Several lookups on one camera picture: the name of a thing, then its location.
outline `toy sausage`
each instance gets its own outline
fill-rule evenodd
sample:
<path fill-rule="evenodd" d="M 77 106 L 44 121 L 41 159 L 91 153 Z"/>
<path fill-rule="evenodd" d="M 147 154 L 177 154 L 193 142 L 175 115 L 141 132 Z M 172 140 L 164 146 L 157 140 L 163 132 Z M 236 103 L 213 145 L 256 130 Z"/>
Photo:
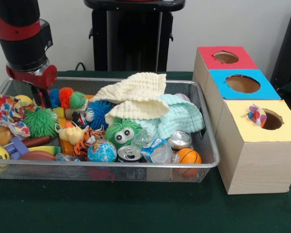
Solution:
<path fill-rule="evenodd" d="M 27 152 L 26 154 L 22 155 L 20 159 L 24 160 L 55 160 L 55 156 L 41 150 L 35 150 Z"/>
<path fill-rule="evenodd" d="M 51 137 L 34 137 L 34 138 L 28 138 L 24 139 L 22 142 L 25 144 L 27 148 L 30 147 L 38 147 L 41 145 L 44 145 L 46 143 L 49 143 L 51 141 Z"/>

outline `orange puffer ball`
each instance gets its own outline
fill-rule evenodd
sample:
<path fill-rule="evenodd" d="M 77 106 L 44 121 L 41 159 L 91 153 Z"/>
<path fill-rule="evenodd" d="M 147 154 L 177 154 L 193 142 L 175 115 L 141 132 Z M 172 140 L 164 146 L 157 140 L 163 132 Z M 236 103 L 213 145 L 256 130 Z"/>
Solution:
<path fill-rule="evenodd" d="M 64 87 L 60 89 L 59 100 L 62 108 L 69 108 L 70 97 L 73 92 L 73 89 L 70 87 Z"/>

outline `crushed plastic bottle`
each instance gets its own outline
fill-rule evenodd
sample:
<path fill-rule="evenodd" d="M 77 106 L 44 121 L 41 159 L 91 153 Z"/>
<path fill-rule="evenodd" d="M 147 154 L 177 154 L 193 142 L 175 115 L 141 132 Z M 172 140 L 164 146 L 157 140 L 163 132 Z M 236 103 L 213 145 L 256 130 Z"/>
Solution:
<path fill-rule="evenodd" d="M 131 142 L 131 150 L 134 154 L 141 153 L 150 163 L 172 163 L 174 156 L 170 145 L 165 139 L 156 137 L 149 129 L 142 129 Z"/>
<path fill-rule="evenodd" d="M 58 153 L 55 155 L 55 160 L 56 161 L 75 161 L 75 162 L 80 162 L 80 159 L 78 157 L 75 156 L 71 156 L 68 154 L 62 154 L 62 153 Z"/>

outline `wire mesh basket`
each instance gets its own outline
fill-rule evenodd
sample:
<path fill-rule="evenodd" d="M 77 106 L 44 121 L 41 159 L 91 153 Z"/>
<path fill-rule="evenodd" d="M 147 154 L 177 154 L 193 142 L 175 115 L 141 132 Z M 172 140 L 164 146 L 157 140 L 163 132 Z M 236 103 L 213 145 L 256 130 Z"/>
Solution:
<path fill-rule="evenodd" d="M 121 79 L 59 77 L 52 88 L 72 87 L 94 95 L 104 86 Z M 210 168 L 219 163 L 219 153 L 212 133 L 210 119 L 200 86 L 192 81 L 167 81 L 167 94 L 183 93 L 201 111 L 205 129 L 191 134 L 193 148 L 200 154 L 202 164 L 150 164 L 150 163 L 99 163 L 58 162 L 34 160 L 0 160 L 0 179 L 87 180 L 87 181 L 142 181 L 142 182 L 201 182 Z M 6 80 L 0 93 L 32 97 L 30 86 Z M 49 146 L 60 146 L 59 138 Z"/>

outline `yellow box lid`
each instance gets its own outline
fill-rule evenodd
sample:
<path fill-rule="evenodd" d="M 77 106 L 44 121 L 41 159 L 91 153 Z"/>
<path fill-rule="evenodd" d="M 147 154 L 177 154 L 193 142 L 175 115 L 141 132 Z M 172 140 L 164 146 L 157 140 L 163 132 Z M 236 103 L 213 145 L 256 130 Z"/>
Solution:
<path fill-rule="evenodd" d="M 291 142 L 291 110 L 284 100 L 226 100 L 225 102 L 245 142 Z M 282 123 L 280 128 L 267 130 L 252 122 L 248 118 L 248 108 L 252 104 L 265 110 L 268 119 L 274 120 L 274 125 L 276 121 Z"/>

